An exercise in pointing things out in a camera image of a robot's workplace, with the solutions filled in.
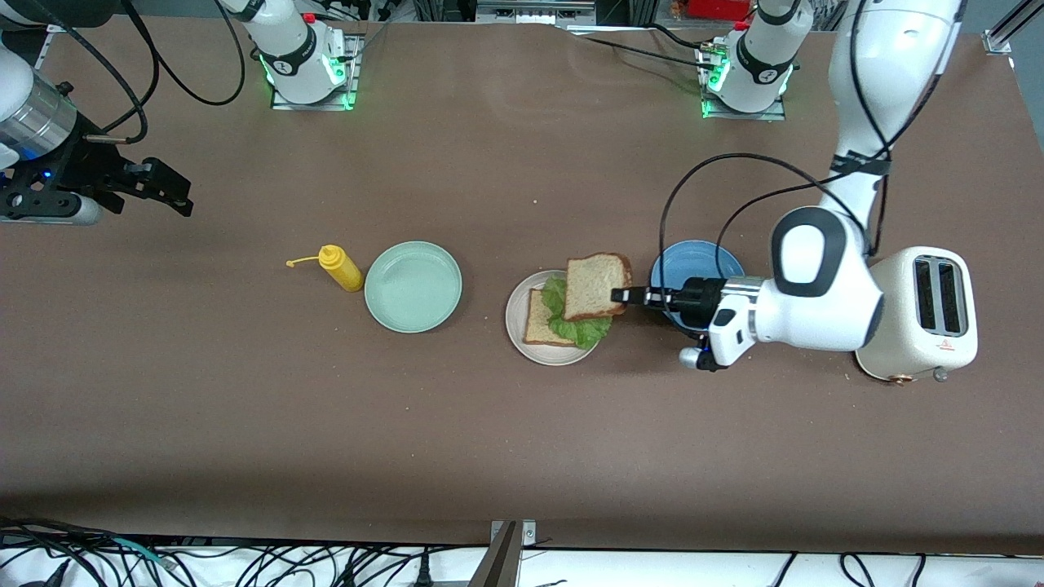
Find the blue plate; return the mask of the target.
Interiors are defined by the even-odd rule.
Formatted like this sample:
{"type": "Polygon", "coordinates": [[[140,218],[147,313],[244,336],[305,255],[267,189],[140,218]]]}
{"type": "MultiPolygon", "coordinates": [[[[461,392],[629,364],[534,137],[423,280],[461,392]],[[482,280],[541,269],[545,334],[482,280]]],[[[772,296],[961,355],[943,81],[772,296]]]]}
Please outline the blue plate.
{"type": "Polygon", "coordinates": [[[660,287],[663,279],[666,279],[668,289],[681,289],[690,277],[731,278],[745,275],[738,259],[713,242],[699,239],[680,241],[666,248],[664,254],[663,271],[660,268],[660,257],[652,261],[649,276],[652,287],[660,287]]]}

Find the metal table bracket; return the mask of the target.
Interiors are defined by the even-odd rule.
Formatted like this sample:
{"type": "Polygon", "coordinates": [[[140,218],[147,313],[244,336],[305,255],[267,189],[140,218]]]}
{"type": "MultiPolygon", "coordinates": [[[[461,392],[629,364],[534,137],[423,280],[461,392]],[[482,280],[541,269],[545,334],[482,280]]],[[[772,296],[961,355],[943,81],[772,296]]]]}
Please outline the metal table bracket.
{"type": "Polygon", "coordinates": [[[491,543],[467,587],[517,587],[522,551],[536,541],[532,519],[493,521],[491,543]]]}

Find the grey metal box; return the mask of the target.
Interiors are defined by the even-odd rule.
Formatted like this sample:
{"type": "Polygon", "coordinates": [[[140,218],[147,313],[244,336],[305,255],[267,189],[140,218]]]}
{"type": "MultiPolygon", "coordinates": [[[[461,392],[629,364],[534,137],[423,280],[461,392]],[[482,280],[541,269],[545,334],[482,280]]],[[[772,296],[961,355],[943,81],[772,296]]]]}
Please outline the grey metal box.
{"type": "Polygon", "coordinates": [[[595,0],[475,0],[475,22],[481,24],[596,25],[595,0]]]}

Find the green lettuce leaf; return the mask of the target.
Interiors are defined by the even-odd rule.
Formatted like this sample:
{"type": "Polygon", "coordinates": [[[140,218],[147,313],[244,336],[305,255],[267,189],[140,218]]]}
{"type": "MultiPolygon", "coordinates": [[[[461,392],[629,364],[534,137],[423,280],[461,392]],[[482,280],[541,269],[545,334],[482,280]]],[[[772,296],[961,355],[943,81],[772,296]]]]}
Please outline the green lettuce leaf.
{"type": "Polygon", "coordinates": [[[562,337],[575,341],[577,348],[590,350],[597,342],[608,335],[613,323],[612,316],[592,316],[592,319],[569,322],[564,319],[564,294],[567,282],[565,278],[551,277],[543,286],[543,300],[554,312],[560,312],[560,320],[552,322],[552,327],[562,337]]]}

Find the red box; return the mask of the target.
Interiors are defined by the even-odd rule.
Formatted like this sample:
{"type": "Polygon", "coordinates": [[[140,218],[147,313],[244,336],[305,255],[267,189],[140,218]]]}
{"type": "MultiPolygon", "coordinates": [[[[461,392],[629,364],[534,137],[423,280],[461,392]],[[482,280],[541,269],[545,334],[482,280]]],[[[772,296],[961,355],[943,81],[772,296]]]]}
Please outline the red box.
{"type": "Polygon", "coordinates": [[[683,0],[683,14],[708,21],[742,21],[754,0],[683,0]]]}

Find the light brown bread slice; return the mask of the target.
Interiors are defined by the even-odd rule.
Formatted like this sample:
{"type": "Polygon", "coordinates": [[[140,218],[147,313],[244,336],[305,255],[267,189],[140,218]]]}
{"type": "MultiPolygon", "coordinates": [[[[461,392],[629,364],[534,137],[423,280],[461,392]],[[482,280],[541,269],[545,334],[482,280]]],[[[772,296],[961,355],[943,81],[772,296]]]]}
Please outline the light brown bread slice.
{"type": "Polygon", "coordinates": [[[575,341],[562,337],[552,327],[552,322],[562,319],[560,312],[552,311],[543,300],[543,290],[530,289],[527,320],[523,342],[529,345],[555,346],[555,348],[574,348],[575,341]]]}

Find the white toaster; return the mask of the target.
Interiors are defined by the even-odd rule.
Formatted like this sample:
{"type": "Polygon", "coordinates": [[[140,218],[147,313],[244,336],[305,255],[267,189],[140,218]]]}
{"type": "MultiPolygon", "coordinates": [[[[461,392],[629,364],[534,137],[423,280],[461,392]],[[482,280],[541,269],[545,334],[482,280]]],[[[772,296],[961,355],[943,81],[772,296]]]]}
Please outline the white toaster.
{"type": "Polygon", "coordinates": [[[883,314],[855,352],[861,371],[892,384],[935,379],[975,360],[978,328],[966,261],[953,250],[916,246],[875,263],[883,314]]]}

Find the beige plate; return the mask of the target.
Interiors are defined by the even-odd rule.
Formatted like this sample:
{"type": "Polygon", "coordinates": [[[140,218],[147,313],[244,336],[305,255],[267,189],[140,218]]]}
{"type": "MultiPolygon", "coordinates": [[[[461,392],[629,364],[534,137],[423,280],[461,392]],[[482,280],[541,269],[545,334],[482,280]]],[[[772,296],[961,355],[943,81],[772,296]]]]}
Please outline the beige plate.
{"type": "Polygon", "coordinates": [[[555,348],[555,346],[529,345],[523,342],[527,313],[527,298],[530,289],[543,289],[545,282],[551,277],[566,279],[566,271],[541,271],[524,279],[519,283],[508,298],[506,308],[506,327],[512,345],[533,363],[543,365],[570,365],[578,363],[582,358],[586,358],[598,345],[596,343],[590,350],[582,348],[555,348]]]}

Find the pale green plate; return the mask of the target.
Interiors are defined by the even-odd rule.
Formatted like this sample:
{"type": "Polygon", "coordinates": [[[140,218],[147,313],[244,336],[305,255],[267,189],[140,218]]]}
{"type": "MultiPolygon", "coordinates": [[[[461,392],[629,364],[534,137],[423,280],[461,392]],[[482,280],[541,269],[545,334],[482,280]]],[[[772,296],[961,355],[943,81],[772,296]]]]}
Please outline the pale green plate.
{"type": "Polygon", "coordinates": [[[420,333],[453,315],[462,297],[462,272],[447,249],[407,241],[384,250],[370,265],[365,304],[388,330],[420,333]]]}

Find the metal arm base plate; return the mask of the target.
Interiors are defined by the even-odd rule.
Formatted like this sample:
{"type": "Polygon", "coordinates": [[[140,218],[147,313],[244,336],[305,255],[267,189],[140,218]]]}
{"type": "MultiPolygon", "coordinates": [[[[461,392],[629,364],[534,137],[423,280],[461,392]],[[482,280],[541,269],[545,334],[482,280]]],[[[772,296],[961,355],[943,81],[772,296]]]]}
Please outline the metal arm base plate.
{"type": "Polygon", "coordinates": [[[743,83],[741,75],[745,70],[732,64],[723,40],[723,37],[712,38],[693,50],[697,63],[705,65],[698,74],[702,116],[757,121],[785,119],[782,96],[793,68],[788,68],[775,83],[743,83]]]}
{"type": "Polygon", "coordinates": [[[272,86],[272,110],[346,112],[354,109],[361,76],[362,36],[314,23],[314,50],[299,63],[262,56],[272,86]]]}

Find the dark crusted bread slice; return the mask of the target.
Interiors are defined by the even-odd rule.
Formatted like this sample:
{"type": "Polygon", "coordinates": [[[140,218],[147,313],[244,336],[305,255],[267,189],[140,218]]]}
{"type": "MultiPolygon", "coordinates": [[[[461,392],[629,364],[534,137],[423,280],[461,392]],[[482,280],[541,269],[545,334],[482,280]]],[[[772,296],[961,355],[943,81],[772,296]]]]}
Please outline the dark crusted bread slice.
{"type": "Polygon", "coordinates": [[[613,301],[612,291],[630,287],[631,265],[626,256],[601,252],[570,258],[566,264],[563,319],[579,322],[622,315],[624,304],[613,301]]]}

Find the yellow mustard squeeze bottle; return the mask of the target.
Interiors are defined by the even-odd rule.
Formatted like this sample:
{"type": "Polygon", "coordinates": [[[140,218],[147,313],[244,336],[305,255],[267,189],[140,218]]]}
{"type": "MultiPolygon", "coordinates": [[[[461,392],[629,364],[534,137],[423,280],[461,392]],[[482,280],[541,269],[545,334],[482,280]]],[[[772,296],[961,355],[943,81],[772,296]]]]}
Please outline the yellow mustard squeeze bottle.
{"type": "Polygon", "coordinates": [[[354,263],[342,246],[339,245],[323,245],[318,250],[316,255],[299,258],[285,261],[287,267],[295,267],[300,263],[309,263],[309,261],[316,261],[321,264],[321,267],[338,283],[340,287],[343,287],[346,291],[350,294],[355,294],[356,291],[361,291],[365,287],[365,275],[354,263]]]}

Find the aluminium frame rail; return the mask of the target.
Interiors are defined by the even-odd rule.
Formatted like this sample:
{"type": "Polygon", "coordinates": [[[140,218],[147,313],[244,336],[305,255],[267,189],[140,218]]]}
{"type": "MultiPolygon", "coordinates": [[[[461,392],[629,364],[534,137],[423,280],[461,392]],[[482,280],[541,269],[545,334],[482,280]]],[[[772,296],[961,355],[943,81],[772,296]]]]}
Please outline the aluminium frame rail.
{"type": "Polygon", "coordinates": [[[1009,55],[1011,41],[1041,15],[1044,15],[1044,0],[1018,0],[991,29],[982,33],[984,51],[989,55],[1009,55]]]}

